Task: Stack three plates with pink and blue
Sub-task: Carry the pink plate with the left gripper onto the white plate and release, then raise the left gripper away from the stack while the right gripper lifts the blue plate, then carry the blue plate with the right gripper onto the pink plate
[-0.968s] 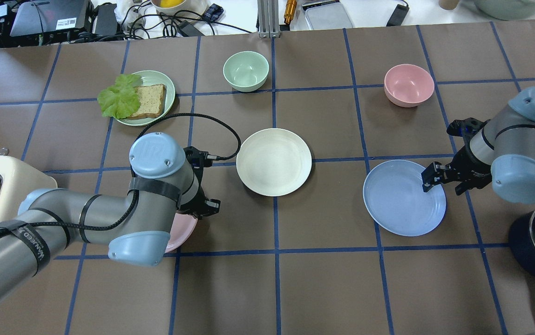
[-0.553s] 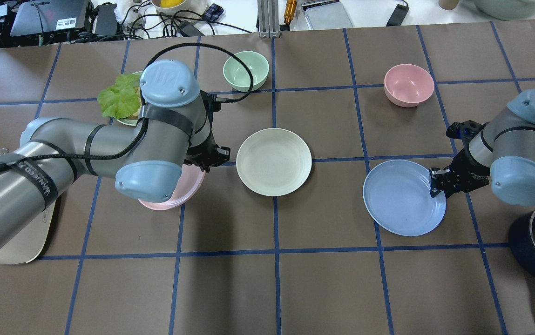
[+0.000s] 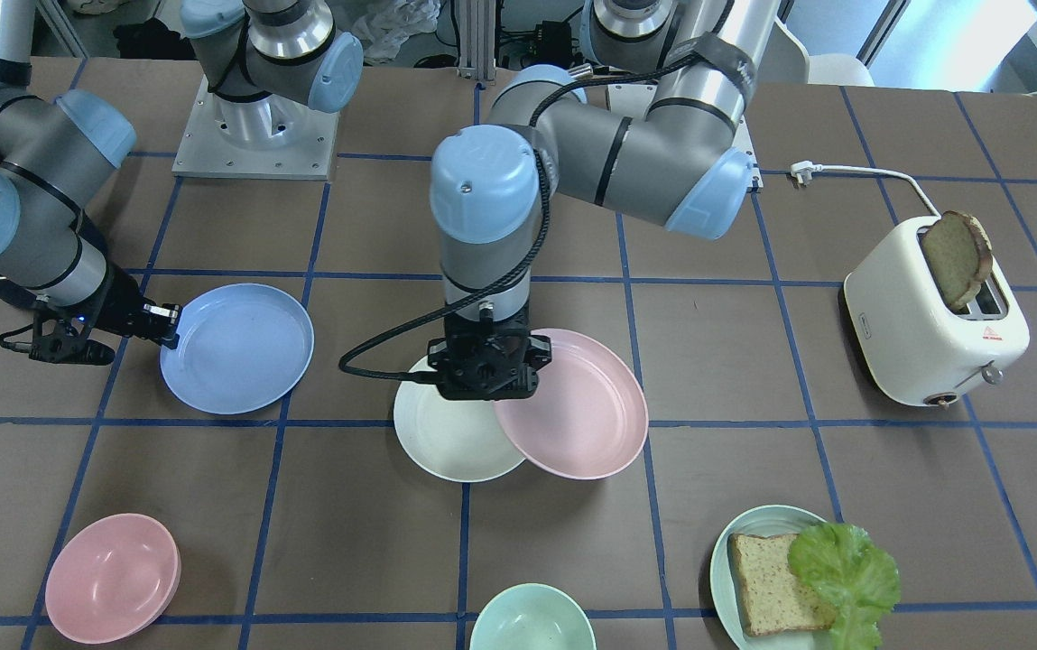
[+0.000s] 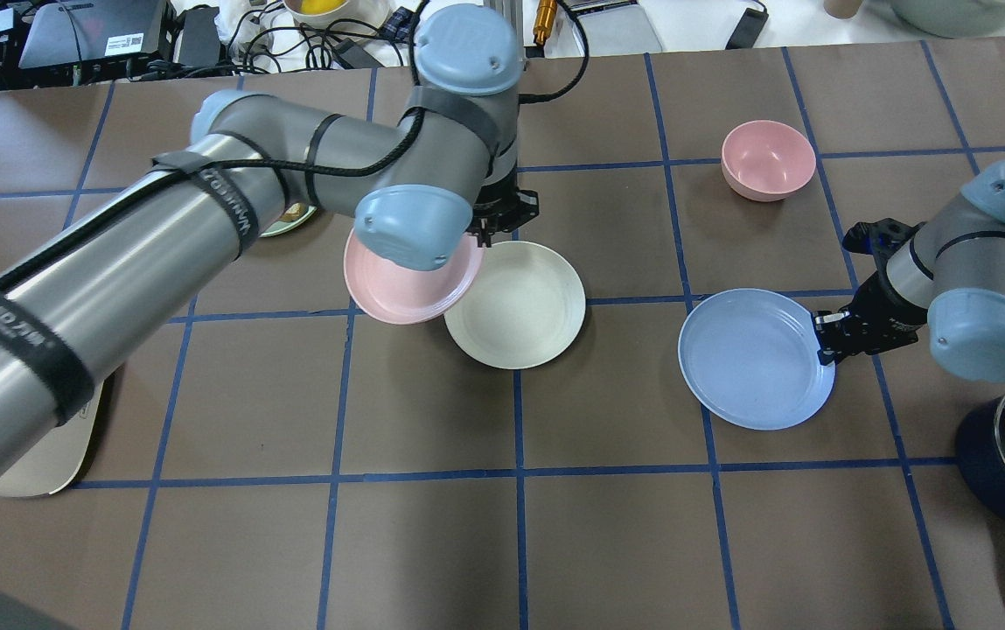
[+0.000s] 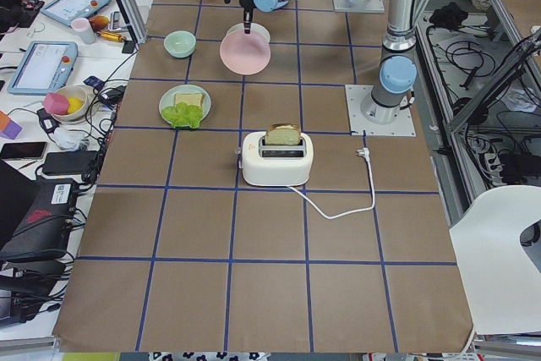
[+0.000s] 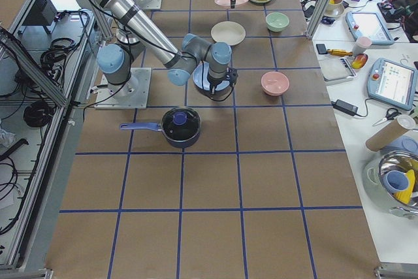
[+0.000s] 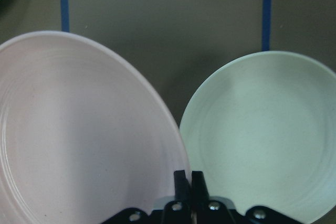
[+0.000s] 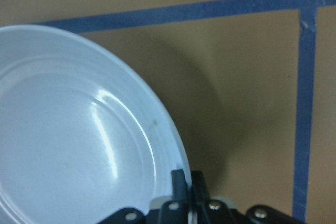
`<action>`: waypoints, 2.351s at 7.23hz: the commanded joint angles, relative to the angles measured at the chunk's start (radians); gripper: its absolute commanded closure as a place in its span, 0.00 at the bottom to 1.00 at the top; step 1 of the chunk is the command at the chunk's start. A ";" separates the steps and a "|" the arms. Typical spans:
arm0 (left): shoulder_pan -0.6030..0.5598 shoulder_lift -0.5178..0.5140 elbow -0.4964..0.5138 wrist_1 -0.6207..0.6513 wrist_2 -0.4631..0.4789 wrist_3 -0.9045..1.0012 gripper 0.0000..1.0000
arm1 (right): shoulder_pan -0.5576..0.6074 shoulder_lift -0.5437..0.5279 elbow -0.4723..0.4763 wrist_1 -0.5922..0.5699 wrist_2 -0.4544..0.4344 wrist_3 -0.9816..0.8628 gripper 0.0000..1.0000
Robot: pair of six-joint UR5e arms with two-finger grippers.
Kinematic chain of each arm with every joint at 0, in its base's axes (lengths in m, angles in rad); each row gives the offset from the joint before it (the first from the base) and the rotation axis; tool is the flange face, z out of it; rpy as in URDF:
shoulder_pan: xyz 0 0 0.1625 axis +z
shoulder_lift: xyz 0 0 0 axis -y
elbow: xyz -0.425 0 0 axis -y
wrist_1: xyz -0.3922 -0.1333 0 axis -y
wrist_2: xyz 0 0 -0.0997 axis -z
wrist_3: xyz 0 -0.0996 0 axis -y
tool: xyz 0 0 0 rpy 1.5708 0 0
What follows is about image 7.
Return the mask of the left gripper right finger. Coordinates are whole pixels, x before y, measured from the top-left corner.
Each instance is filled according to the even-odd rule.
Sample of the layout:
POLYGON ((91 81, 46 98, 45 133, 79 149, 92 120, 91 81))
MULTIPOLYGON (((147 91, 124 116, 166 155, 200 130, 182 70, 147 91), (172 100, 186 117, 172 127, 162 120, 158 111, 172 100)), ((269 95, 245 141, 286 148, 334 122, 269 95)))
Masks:
POLYGON ((210 197, 201 171, 192 172, 192 198, 197 223, 299 223, 266 206, 253 206, 244 215, 238 213, 229 199, 210 197))

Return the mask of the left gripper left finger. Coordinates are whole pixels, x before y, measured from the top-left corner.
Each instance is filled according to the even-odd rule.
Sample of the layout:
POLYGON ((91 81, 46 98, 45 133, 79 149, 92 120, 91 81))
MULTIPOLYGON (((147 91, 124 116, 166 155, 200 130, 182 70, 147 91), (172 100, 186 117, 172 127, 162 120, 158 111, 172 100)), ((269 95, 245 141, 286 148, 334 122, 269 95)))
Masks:
POLYGON ((148 215, 139 208, 126 208, 104 223, 192 223, 191 189, 184 170, 174 172, 174 199, 163 209, 152 210, 148 215))

